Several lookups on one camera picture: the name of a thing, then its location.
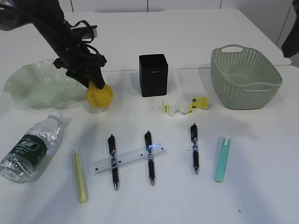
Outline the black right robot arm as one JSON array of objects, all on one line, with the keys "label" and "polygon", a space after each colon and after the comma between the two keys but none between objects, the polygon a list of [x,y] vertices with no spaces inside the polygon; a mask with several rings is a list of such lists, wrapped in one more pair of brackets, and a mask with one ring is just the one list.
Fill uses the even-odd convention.
[{"label": "black right robot arm", "polygon": [[282,52],[285,58],[290,58],[299,52],[299,0],[294,0],[292,5],[296,13],[296,20],[282,45]]}]

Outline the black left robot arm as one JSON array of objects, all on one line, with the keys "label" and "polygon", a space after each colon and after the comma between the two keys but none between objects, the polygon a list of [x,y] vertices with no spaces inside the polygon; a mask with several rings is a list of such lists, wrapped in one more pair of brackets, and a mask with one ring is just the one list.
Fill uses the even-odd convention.
[{"label": "black left robot arm", "polygon": [[0,29],[10,31],[33,24],[58,58],[57,69],[66,69],[66,75],[86,88],[93,83],[103,89],[105,81],[101,68],[106,58],[90,43],[97,37],[97,26],[80,20],[71,25],[57,0],[2,0],[0,2]]}]

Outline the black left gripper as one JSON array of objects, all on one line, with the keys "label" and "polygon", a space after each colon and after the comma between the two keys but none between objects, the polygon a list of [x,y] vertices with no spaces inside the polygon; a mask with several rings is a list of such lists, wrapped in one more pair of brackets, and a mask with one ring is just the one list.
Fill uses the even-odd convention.
[{"label": "black left gripper", "polygon": [[74,36],[63,38],[55,35],[53,50],[57,54],[53,64],[57,69],[66,69],[66,76],[87,89],[89,81],[100,90],[104,88],[105,81],[101,68],[105,66],[107,60],[96,48]]}]

